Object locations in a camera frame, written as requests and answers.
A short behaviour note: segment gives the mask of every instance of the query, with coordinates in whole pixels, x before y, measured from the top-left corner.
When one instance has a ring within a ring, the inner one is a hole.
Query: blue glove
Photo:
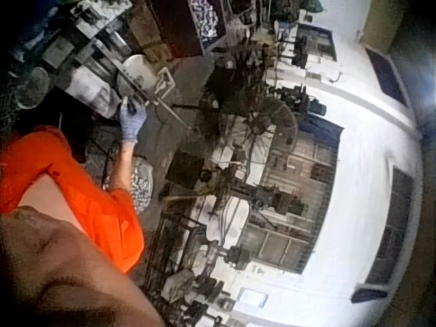
[[[123,141],[137,143],[138,133],[146,119],[145,105],[132,97],[124,97],[120,108]]]

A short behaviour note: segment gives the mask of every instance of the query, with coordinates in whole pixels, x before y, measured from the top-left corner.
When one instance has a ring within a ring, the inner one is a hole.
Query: workshop floor
[[[177,90],[166,98],[167,104],[197,105],[202,95],[203,86],[213,71],[213,58],[210,56],[181,59],[173,71]],[[195,110],[175,110],[188,124],[194,124]],[[162,107],[150,110],[145,126],[141,129],[135,153],[143,155],[153,166],[153,198],[150,206],[141,214],[140,223],[145,235],[146,248],[151,244],[163,205],[158,202],[158,195],[165,185],[165,175],[172,157],[179,144],[188,137],[187,130]],[[142,284],[144,260],[131,271],[131,278]]]

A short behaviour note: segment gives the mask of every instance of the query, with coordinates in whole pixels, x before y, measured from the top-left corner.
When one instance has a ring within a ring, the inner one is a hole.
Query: metal rod
[[[149,94],[146,90],[144,90],[137,82],[135,82],[134,80],[132,80],[131,76],[129,76],[129,74],[125,71],[124,66],[117,60],[112,58],[112,55],[110,54],[110,51],[104,46],[103,42],[101,42],[100,40],[97,40],[95,42],[95,45],[97,46],[97,48],[101,51],[101,53],[107,58],[109,59],[109,61],[111,62],[111,64],[113,64],[113,66],[115,66],[115,68],[118,70],[118,72],[120,73],[120,75],[129,83],[129,85],[131,87],[133,87],[139,94],[139,96],[144,100],[144,101],[150,101],[153,102],[154,104],[160,104],[161,106],[163,106],[177,121],[179,121],[183,126],[185,126],[187,129],[191,129],[190,126],[188,126],[188,124],[186,124],[182,118],[180,118],[179,115],[177,115],[177,113],[175,113],[175,111],[173,111],[173,109],[171,109],[169,107],[169,105],[167,105],[160,97],[157,97],[155,95],[151,95]]]

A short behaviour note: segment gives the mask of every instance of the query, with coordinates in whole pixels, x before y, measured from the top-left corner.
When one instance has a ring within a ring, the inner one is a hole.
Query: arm
[[[130,193],[131,160],[135,143],[123,142],[115,159],[114,169],[110,175],[109,190],[124,189]]]
[[[123,141],[115,159],[114,169],[110,176],[109,190],[124,189],[130,193],[131,162],[138,132],[146,120],[145,107],[136,99],[123,99],[120,108],[121,131]]]

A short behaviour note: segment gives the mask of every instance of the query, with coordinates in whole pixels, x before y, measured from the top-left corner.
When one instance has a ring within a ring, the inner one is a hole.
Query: orange shirt
[[[0,163],[0,213],[14,210],[38,176],[49,174],[87,235],[124,273],[138,261],[144,237],[130,194],[95,185],[61,131],[37,128],[9,144]]]

